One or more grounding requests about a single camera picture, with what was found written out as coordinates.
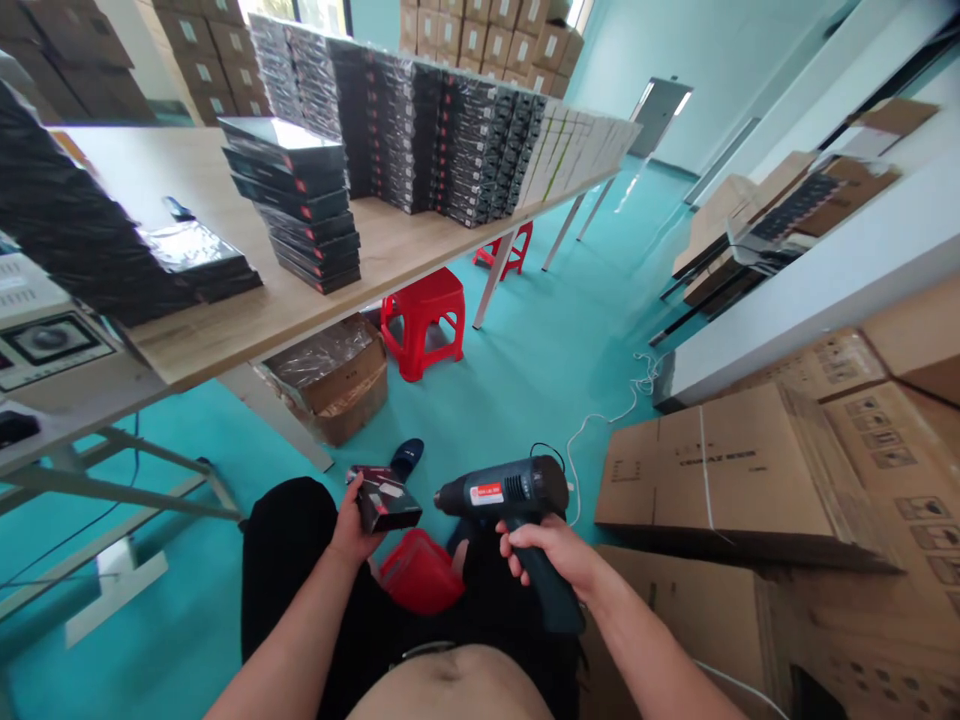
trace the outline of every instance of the blue slipper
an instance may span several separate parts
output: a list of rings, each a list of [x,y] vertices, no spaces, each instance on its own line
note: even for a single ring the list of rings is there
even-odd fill
[[[420,462],[422,455],[423,440],[420,438],[412,438],[400,445],[393,454],[393,460],[390,461],[390,469],[397,476],[397,480],[405,483],[417,463]]]

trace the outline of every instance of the hand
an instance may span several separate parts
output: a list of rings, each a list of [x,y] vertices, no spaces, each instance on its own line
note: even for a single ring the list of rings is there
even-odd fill
[[[603,558],[587,545],[573,529],[556,515],[547,515],[539,525],[524,525],[512,533],[506,523],[497,523],[500,538],[500,554],[507,558],[510,572],[520,578],[523,585],[530,585],[530,575],[520,564],[514,548],[538,547],[547,554],[550,562],[573,586],[582,602],[589,602],[597,586],[598,575],[605,565]]]
[[[360,506],[357,505],[357,493],[360,491],[360,485],[362,484],[363,474],[361,473],[347,487],[347,494],[344,495],[343,502],[340,503],[337,525],[333,529],[333,539],[327,546],[328,550],[333,550],[344,556],[357,568],[373,555],[387,536],[386,533],[367,535],[363,531],[360,523]]]

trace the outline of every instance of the black pants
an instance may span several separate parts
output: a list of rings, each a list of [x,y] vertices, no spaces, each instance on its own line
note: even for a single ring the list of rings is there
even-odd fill
[[[330,493],[308,477],[278,485],[254,505],[243,542],[244,662],[307,579],[330,543],[336,519]],[[340,625],[318,717],[345,718],[403,652],[449,640],[502,650],[530,676],[557,720],[575,720],[578,640],[543,631],[536,594],[510,575],[492,529],[471,541],[463,579],[467,590],[454,607],[422,618],[396,605],[364,564]]]

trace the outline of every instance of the green floor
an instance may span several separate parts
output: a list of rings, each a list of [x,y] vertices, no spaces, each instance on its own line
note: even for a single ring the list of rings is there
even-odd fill
[[[342,495],[347,467],[388,461],[408,437],[426,443],[410,487],[427,506],[437,487],[466,471],[525,457],[536,441],[562,451],[588,413],[612,417],[629,407],[629,380],[646,373],[646,363],[633,354],[649,352],[647,339],[677,314],[657,295],[689,225],[680,201],[690,181],[653,165],[638,178],[639,171],[628,158],[578,243],[575,231],[599,193],[588,196],[549,273],[540,265],[568,206],[536,221],[524,274],[501,284],[481,331],[467,329],[463,361],[434,366],[416,384],[404,382],[391,364],[386,407],[332,453],[336,465],[324,481],[335,497]],[[463,281],[472,319],[487,271],[467,258],[451,269]],[[684,335],[698,326],[691,323]],[[621,425],[654,414],[643,398]],[[131,429],[133,420],[119,425]],[[610,432],[594,420],[573,447],[583,485],[577,529],[591,541],[601,539],[592,518]],[[316,476],[216,382],[144,410],[141,433],[184,455],[210,458],[245,510],[282,480]],[[98,466],[96,475],[127,483],[132,469],[132,457],[120,455]],[[146,458],[137,485],[167,489],[187,475]],[[106,506],[43,496],[0,517],[0,583]],[[36,577],[136,510],[119,508],[21,579]],[[442,541],[453,521],[427,508],[421,527]],[[167,513],[137,533],[135,544],[141,559],[162,548],[169,571],[72,650],[64,649],[63,624],[96,596],[95,580],[62,585],[0,624],[0,668],[19,720],[197,718],[238,669],[236,527]],[[10,592],[0,590],[0,599]]]

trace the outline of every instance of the left hand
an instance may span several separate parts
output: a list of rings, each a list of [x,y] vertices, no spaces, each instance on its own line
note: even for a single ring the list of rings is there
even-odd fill
[[[337,516],[337,525],[333,530],[333,539],[328,549],[333,550],[350,560],[359,568],[387,536],[386,533],[367,535],[360,523],[360,506],[357,505],[357,493],[363,483],[363,474],[347,487],[347,494],[340,504],[340,514]]]

